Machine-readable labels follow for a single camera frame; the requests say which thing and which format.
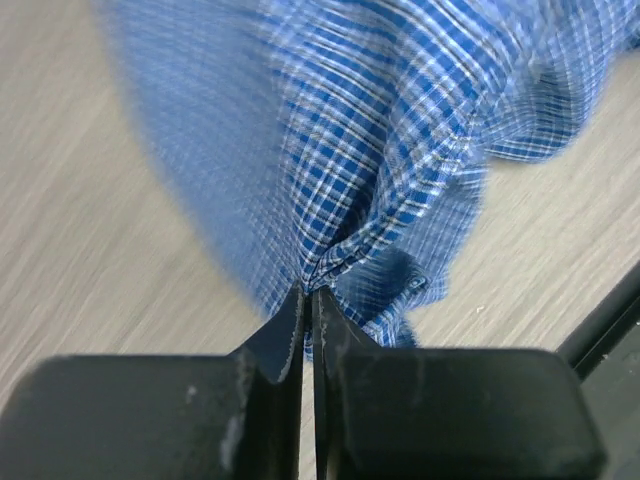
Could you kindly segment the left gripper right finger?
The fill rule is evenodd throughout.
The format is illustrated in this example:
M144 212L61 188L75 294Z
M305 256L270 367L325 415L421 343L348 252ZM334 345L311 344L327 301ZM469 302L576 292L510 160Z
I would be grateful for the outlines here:
M310 300L321 479L596 479L606 448L574 371L539 349L384 348Z

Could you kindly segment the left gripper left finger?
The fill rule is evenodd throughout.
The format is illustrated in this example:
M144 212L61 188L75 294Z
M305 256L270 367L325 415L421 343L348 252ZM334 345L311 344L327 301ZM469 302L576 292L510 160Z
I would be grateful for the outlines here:
M66 355L1 414L5 479L294 479L304 294L233 352Z

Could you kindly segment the blue checked long sleeve shirt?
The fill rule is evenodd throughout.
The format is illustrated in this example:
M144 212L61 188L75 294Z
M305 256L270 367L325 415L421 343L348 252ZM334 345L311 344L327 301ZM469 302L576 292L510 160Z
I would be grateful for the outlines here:
M102 1L168 184L267 315L329 287L376 343L442 299L488 161L581 132L635 1Z

